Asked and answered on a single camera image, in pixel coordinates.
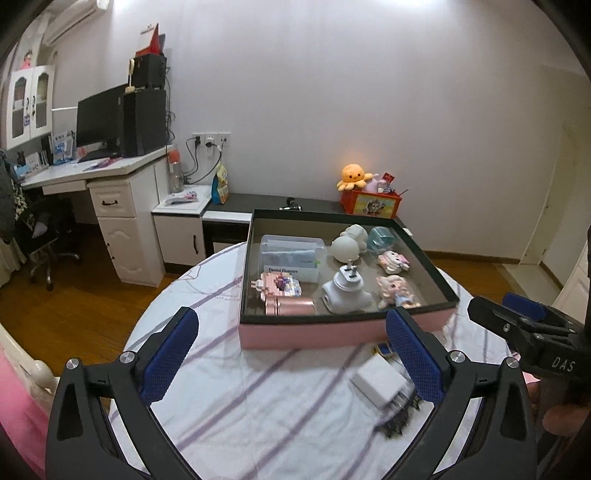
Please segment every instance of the pink blanket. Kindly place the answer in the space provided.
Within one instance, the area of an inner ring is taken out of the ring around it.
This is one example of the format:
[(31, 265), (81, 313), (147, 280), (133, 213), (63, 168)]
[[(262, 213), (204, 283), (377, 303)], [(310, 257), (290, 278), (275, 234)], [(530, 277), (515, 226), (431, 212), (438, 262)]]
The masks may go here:
[(22, 458), (45, 478), (45, 444), (49, 419), (21, 383), (0, 349), (0, 423)]

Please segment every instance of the white power adapter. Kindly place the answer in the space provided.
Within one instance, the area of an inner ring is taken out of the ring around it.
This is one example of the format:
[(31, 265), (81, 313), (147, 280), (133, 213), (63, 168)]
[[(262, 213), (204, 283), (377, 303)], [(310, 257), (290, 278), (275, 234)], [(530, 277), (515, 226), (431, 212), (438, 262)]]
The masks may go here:
[(378, 408), (390, 402), (404, 387), (407, 379), (380, 355), (373, 355), (367, 360), (351, 381)]
[(207, 156), (211, 157), (213, 155), (213, 137), (207, 137), (205, 139), (205, 148), (207, 149)]

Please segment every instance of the black cable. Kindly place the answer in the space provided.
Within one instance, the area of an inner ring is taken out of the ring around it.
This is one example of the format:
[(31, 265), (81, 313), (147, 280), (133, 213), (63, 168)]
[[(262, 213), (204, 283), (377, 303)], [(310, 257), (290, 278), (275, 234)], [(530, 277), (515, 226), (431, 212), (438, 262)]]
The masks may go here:
[(175, 140), (176, 135), (170, 128), (172, 123), (176, 120), (176, 114), (170, 110), (170, 102), (172, 97), (172, 88), (170, 87), (170, 81), (168, 80), (168, 72), (170, 71), (170, 67), (166, 67), (164, 70), (164, 81), (168, 86), (168, 95), (166, 96), (166, 136), (167, 142), (171, 143)]
[(193, 159), (195, 166), (189, 172), (185, 172), (185, 171), (183, 172), (183, 174), (187, 177), (194, 175), (197, 172), (197, 170), (199, 170), (199, 161), (197, 160), (197, 140), (195, 140), (193, 142), (194, 149), (195, 149), (195, 155), (193, 155), (193, 153), (191, 152), (191, 148), (189, 147), (189, 140), (191, 140), (191, 139), (195, 140), (194, 137), (188, 138), (185, 140), (185, 145), (187, 146), (187, 150), (189, 151), (189, 155), (191, 155), (191, 158)]
[(216, 164), (212, 167), (212, 169), (210, 171), (208, 171), (203, 177), (201, 177), (198, 180), (194, 180), (194, 181), (190, 181), (189, 185), (194, 185), (196, 184), (198, 181), (202, 181), (205, 177), (207, 177), (211, 172), (213, 172), (213, 170), (215, 170), (215, 168), (217, 167), (217, 165), (222, 161), (222, 155), (223, 155), (223, 145), (224, 143), (226, 143), (225, 140), (222, 141), (222, 147), (220, 148), (220, 156), (217, 159)]

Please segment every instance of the round table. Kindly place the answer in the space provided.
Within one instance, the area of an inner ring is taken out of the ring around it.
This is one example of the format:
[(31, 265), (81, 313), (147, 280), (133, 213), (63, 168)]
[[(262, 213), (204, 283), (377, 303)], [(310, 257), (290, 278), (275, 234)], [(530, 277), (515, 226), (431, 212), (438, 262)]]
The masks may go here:
[[(199, 335), (163, 400), (152, 410), (177, 449), (204, 480), (379, 480), (400, 457), (433, 405), (412, 411), (402, 436), (374, 433), (379, 410), (349, 378), (372, 345), (300, 351), (243, 351), (238, 338), (246, 245), (209, 257), (174, 281), (135, 326), (126, 350), (137, 351), (181, 307), (199, 315)], [(442, 272), (460, 303), (438, 334), (448, 349), (500, 364), (504, 340), (467, 316), (472, 296)], [(439, 469), (453, 464), (474, 421), (470, 402)], [(127, 460), (143, 464), (116, 405), (109, 414)]]

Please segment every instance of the clothes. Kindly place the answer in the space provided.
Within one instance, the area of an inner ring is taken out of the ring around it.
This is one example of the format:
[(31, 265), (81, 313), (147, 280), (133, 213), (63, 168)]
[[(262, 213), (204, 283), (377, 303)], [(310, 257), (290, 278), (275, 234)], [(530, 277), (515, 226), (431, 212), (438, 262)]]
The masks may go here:
[(6, 244), (12, 240), (17, 218), (13, 180), (16, 181), (14, 170), (8, 162), (6, 152), (0, 150), (0, 238)]

